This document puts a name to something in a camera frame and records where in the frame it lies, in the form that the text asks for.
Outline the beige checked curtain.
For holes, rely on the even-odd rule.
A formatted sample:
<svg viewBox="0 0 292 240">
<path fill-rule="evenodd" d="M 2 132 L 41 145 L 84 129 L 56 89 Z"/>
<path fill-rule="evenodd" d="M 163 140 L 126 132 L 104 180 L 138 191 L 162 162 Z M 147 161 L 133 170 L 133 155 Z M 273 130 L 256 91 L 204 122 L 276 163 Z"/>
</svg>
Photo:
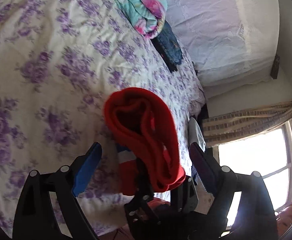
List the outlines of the beige checked curtain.
<svg viewBox="0 0 292 240">
<path fill-rule="evenodd" d="M 203 120 L 206 147 L 259 135 L 279 128 L 292 119 L 292 101 L 244 109 Z"/>
</svg>

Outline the white lace covered headboard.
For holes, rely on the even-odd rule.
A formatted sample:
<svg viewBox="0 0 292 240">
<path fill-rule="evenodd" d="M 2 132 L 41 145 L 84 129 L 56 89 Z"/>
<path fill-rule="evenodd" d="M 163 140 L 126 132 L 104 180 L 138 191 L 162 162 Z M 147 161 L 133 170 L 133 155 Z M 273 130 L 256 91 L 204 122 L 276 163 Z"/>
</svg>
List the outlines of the white lace covered headboard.
<svg viewBox="0 0 292 240">
<path fill-rule="evenodd" d="M 167 0 L 167 22 L 207 98 L 271 78 L 278 0 Z"/>
</svg>

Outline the purple floral bedspread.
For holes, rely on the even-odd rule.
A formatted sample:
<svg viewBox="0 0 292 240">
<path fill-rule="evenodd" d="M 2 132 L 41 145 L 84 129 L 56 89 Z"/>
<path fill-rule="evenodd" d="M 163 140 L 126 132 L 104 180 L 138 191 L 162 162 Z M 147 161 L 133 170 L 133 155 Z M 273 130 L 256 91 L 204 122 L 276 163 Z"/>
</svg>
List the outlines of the purple floral bedspread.
<svg viewBox="0 0 292 240">
<path fill-rule="evenodd" d="M 141 87 L 169 107 L 181 165 L 191 173 L 187 124 L 204 104 L 186 50 L 170 72 L 114 0 L 0 0 L 0 227 L 11 235 L 29 172 L 56 171 L 102 145 L 102 159 L 79 204 L 104 235 L 125 224 L 118 157 L 103 104 L 115 91 Z"/>
</svg>

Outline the folded dark denim jeans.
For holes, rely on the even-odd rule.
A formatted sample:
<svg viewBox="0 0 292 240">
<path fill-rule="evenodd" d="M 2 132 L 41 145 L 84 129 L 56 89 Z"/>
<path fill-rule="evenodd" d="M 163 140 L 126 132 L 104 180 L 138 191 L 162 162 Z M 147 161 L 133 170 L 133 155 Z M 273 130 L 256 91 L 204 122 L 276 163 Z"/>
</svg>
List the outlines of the folded dark denim jeans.
<svg viewBox="0 0 292 240">
<path fill-rule="evenodd" d="M 164 23 L 162 31 L 151 42 L 161 55 L 168 70 L 171 73 L 177 71 L 177 66 L 182 63 L 183 56 L 177 38 L 167 21 Z"/>
</svg>

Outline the grey folded garment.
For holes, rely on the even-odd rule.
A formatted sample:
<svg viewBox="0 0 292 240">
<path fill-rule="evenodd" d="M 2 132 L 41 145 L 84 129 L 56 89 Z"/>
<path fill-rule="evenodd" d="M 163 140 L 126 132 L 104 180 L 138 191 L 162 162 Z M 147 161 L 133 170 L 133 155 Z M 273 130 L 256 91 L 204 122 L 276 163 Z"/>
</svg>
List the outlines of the grey folded garment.
<svg viewBox="0 0 292 240">
<path fill-rule="evenodd" d="M 200 149 L 205 152 L 206 142 L 204 140 L 203 134 L 200 130 L 199 124 L 195 118 L 190 117 L 188 122 L 188 144 L 189 146 L 196 142 Z"/>
</svg>

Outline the bright window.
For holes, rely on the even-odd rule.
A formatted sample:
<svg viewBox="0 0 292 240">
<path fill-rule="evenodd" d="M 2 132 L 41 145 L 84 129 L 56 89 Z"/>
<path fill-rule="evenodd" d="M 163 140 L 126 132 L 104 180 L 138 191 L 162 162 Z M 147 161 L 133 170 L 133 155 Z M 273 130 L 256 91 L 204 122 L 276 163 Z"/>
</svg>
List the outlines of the bright window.
<svg viewBox="0 0 292 240">
<path fill-rule="evenodd" d="M 262 175 L 275 213 L 292 202 L 292 132 L 283 125 L 271 132 L 217 147 L 219 163 L 235 173 Z"/>
</svg>

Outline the red pants with blue stripe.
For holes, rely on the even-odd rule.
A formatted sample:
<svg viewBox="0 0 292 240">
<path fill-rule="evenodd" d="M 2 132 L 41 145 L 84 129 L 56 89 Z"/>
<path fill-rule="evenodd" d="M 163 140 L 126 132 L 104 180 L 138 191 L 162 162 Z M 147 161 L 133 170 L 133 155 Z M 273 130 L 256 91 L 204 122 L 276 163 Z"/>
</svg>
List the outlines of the red pants with blue stripe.
<svg viewBox="0 0 292 240">
<path fill-rule="evenodd" d="M 137 191 L 138 159 L 147 168 L 154 192 L 170 191 L 184 182 L 174 119 L 160 97 L 143 88 L 126 88 L 111 94 L 103 113 L 116 143 L 121 193 L 133 196 Z"/>
</svg>

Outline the folded teal floral blanket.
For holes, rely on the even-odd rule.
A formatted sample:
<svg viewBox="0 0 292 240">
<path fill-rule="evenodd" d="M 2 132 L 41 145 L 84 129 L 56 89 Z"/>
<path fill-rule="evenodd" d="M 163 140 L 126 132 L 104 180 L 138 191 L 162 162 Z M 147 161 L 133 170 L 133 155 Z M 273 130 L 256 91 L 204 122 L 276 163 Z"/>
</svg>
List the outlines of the folded teal floral blanket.
<svg viewBox="0 0 292 240">
<path fill-rule="evenodd" d="M 167 0 L 115 0 L 134 29 L 143 37 L 153 39 L 166 21 Z"/>
</svg>

